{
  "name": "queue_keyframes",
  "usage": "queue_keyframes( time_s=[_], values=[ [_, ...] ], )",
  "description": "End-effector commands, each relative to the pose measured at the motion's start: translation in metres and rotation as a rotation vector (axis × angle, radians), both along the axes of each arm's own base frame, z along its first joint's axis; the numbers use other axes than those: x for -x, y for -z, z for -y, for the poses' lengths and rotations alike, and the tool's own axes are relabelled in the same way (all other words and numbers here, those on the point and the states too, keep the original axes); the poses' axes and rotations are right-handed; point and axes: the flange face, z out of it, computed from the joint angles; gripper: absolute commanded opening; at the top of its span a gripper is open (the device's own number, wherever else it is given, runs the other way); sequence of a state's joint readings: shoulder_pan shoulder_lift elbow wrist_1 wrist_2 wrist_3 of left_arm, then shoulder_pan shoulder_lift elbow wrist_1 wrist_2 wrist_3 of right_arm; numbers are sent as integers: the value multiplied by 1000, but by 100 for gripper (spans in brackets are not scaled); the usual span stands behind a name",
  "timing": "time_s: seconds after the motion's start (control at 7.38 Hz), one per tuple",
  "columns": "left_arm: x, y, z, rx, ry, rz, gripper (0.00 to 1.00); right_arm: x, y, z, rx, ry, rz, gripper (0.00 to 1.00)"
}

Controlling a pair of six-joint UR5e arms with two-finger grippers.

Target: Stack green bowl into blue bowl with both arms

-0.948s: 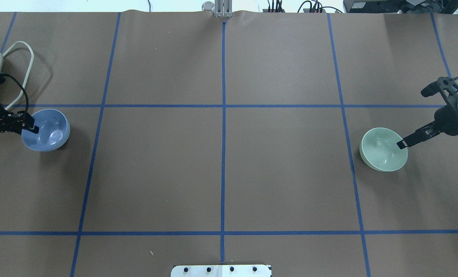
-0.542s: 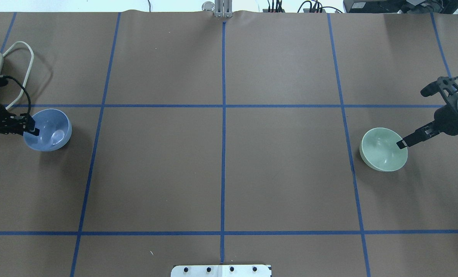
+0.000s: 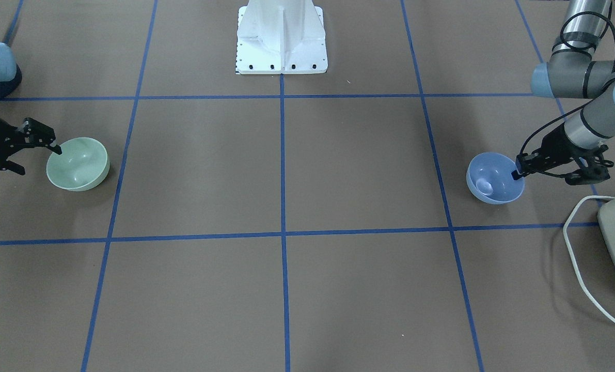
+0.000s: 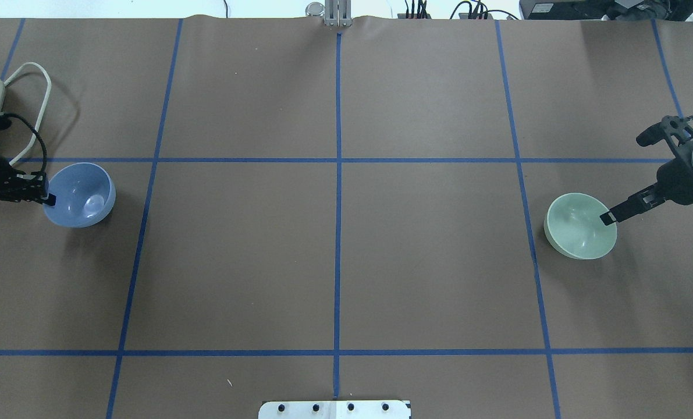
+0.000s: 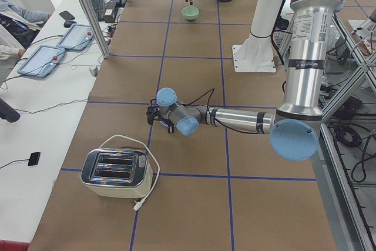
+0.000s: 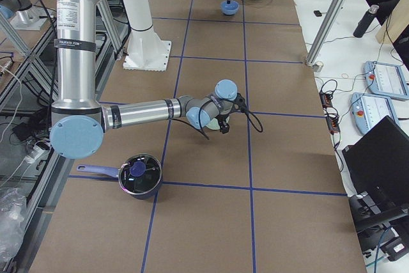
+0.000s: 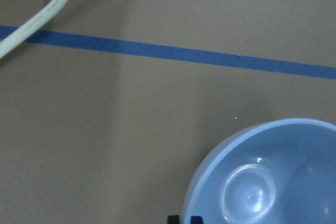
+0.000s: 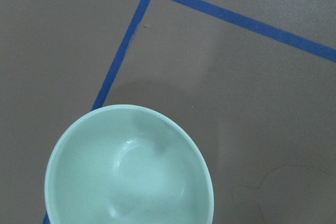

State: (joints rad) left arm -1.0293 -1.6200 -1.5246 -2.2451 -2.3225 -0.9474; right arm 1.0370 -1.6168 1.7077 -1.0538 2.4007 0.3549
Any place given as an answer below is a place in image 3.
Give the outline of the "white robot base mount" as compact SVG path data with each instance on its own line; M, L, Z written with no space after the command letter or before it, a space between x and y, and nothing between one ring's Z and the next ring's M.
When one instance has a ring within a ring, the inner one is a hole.
M250 1L237 12L235 72L328 71L324 12L312 1Z

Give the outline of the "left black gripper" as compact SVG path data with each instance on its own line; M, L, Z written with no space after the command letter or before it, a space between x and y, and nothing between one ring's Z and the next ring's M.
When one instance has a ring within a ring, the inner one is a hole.
M541 147L532 152L520 153L515 158L513 180L517 181L532 174L565 179L569 185L597 184L611 178L609 168L614 162L606 160L603 153L608 146L596 143L581 147L569 139L564 125L560 125L542 139ZM551 169L574 162L577 169L565 174L555 174Z

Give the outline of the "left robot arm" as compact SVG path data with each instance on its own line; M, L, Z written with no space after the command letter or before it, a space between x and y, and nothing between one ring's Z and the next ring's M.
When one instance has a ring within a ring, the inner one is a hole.
M553 177L553 169L576 163L578 169L558 177L570 185L602 183L610 178L612 161L605 159L607 141L615 136L615 56L595 60L593 55L611 21L610 1L571 1L552 47L549 61L534 69L532 92L539 97L586 99L587 103L554 120L531 153L520 149L515 180L531 174Z

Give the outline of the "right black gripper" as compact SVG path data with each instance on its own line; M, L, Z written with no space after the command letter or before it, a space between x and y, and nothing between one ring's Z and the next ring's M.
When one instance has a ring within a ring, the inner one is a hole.
M22 131L0 118L0 172L12 172L19 176L26 174L25 168L8 158L23 148L45 147L57 155L62 155L62 148L56 144L55 131L31 117L24 118Z

